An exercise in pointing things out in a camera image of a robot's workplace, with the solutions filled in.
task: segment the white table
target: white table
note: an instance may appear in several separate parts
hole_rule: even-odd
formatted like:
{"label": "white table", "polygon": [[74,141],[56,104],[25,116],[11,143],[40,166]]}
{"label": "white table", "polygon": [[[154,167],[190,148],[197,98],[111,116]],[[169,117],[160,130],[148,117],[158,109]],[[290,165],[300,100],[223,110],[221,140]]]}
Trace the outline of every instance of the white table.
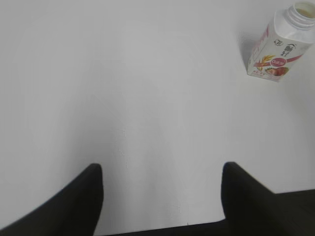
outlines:
{"label": "white table", "polygon": [[1,0],[0,228],[91,162],[95,235],[223,219],[226,161],[315,188],[315,47],[280,83],[243,63],[293,2]]}

